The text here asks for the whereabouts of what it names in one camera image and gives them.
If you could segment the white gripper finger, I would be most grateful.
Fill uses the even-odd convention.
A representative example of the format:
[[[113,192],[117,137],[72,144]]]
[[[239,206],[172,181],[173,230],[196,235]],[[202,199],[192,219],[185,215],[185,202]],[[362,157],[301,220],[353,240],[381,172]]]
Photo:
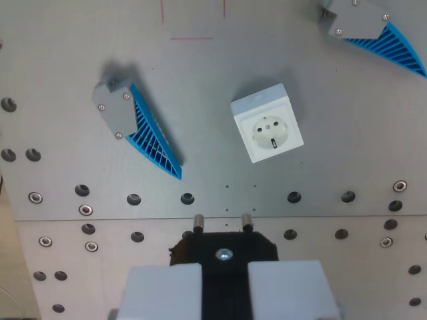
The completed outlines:
[[[118,319],[201,319],[202,267],[198,263],[133,267]]]
[[[320,261],[248,264],[254,319],[340,319],[341,313]]]

